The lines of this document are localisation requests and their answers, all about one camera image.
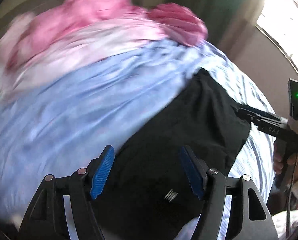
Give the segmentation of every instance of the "black cloth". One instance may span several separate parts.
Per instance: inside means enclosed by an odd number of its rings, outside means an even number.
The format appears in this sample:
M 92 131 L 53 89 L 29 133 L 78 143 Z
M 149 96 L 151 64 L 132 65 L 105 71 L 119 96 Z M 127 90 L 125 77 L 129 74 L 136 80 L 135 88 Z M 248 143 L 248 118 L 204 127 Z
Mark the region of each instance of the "black cloth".
M 121 148 L 94 202 L 101 227 L 125 240 L 174 239 L 202 207 L 178 152 L 189 145 L 197 158 L 228 175 L 251 128 L 236 116 L 240 107 L 201 69 Z M 171 202 L 165 199 L 170 190 L 178 193 Z

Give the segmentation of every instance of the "light blue sheet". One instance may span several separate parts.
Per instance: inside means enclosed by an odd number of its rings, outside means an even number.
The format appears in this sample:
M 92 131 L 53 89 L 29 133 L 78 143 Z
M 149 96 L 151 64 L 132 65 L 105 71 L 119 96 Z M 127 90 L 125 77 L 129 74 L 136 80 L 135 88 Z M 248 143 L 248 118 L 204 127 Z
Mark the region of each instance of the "light blue sheet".
M 201 67 L 236 101 L 273 113 L 255 84 L 211 44 L 187 48 L 168 39 L 81 68 L 1 107 L 0 219 L 23 217 L 45 175 L 68 176 L 107 144 L 118 151 Z M 229 174 L 249 174 L 265 201 L 274 178 L 272 153 L 272 137 L 252 126 Z M 229 210 L 230 199 L 219 239 Z M 179 239 L 190 239 L 194 227 L 195 221 L 187 224 Z

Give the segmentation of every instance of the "pink cloth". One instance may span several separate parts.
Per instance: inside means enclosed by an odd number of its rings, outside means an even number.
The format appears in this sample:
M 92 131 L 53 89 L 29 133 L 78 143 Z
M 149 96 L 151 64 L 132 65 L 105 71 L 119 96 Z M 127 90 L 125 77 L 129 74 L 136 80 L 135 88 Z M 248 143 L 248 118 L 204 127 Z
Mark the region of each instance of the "pink cloth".
M 166 38 L 158 26 L 152 20 L 135 17 L 96 22 L 67 34 L 9 73 L 2 90 L 11 94 L 43 85 L 104 58 Z
M 148 12 L 145 8 L 133 6 L 131 0 L 66 0 L 31 21 L 27 19 L 26 28 L 20 28 L 17 21 L 13 22 L 0 41 L 0 61 L 7 69 L 18 68 L 69 33 L 95 22 L 122 17 L 155 20 L 161 23 L 157 28 L 163 29 L 171 39 L 188 46 L 196 45 L 207 37 L 203 21 L 188 8 L 174 3 L 158 5 Z
M 197 45 L 208 36 L 204 22 L 187 7 L 175 3 L 159 4 L 148 17 L 162 23 L 170 38 L 187 46 Z
M 207 33 L 202 20 L 174 3 L 148 11 L 131 0 L 66 0 L 12 21 L 0 40 L 0 98 L 149 41 L 169 37 L 194 46 Z

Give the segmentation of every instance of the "wrinkled fabric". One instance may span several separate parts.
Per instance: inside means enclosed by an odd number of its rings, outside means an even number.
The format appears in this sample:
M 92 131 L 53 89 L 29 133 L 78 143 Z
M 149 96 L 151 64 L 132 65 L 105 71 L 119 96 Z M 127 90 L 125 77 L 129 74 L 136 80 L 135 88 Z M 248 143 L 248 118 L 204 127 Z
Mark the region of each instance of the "wrinkled fabric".
M 192 46 L 207 39 L 204 22 L 187 7 L 175 3 L 159 4 L 149 11 L 148 17 L 162 23 L 166 34 L 181 44 Z
M 120 147 L 168 105 L 201 67 L 235 101 L 274 113 L 256 85 L 211 44 L 189 48 L 170 40 L 112 56 L 30 91 L 0 108 L 0 219 L 23 217 L 47 174 L 86 167 L 107 144 Z M 273 138 L 252 125 L 229 176 L 249 174 L 267 201 L 274 179 Z M 219 239 L 231 199 L 226 198 Z M 177 239 L 190 239 L 195 221 Z M 77 239 L 73 220 L 67 220 Z
M 287 211 L 282 211 L 272 217 L 279 240 L 286 239 L 286 225 L 287 225 L 286 212 Z M 292 210 L 290 212 L 290 225 L 291 225 L 290 234 L 292 234 L 296 229 L 296 227 L 298 226 L 298 209 Z
M 149 41 L 170 37 L 193 46 L 207 34 L 202 20 L 174 3 L 147 11 L 131 0 L 66 0 L 12 21 L 0 40 L 0 100 Z
M 174 36 L 174 40 L 185 45 L 196 45 L 207 35 L 203 21 L 194 17 L 189 9 L 176 4 L 162 5 L 148 16 L 147 9 L 133 6 L 131 0 L 65 0 L 62 5 L 39 14 L 31 22 L 26 22 L 27 28 L 16 34 L 17 37 L 21 34 L 19 41 L 13 47 L 8 46 L 12 48 L 5 50 L 5 43 L 0 43 L 0 60 L 9 69 L 17 68 L 69 33 L 95 22 L 120 17 L 149 17 L 158 20 L 163 23 L 161 28 L 164 26 L 163 29 L 167 30 L 170 38 L 173 39 Z M 18 21 L 12 23 L 6 38 L 3 38 L 4 41 L 12 39 L 12 30 L 17 29 L 18 24 Z M 199 38 L 192 39 L 190 32 Z
M 15 72 L 4 74 L 0 91 L 11 95 L 51 82 L 104 58 L 140 48 L 166 37 L 154 21 L 117 18 L 70 33 Z
M 242 106 L 208 71 L 199 70 L 120 149 L 102 194 L 92 204 L 100 227 L 121 239 L 174 239 L 202 208 L 193 194 L 198 185 L 188 181 L 194 171 L 184 172 L 190 165 L 179 158 L 181 147 L 189 145 L 198 159 L 227 176 L 251 128 L 236 115 Z

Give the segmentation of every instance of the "logo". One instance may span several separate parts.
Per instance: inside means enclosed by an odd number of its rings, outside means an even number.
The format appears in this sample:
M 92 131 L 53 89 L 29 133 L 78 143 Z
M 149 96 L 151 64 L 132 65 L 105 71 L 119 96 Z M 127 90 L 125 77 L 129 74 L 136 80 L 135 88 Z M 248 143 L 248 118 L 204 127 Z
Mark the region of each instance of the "logo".
M 164 197 L 164 199 L 168 200 L 169 202 L 171 202 L 172 200 L 174 200 L 174 198 L 178 195 L 177 192 L 173 192 L 173 190 L 171 189 L 168 194 Z

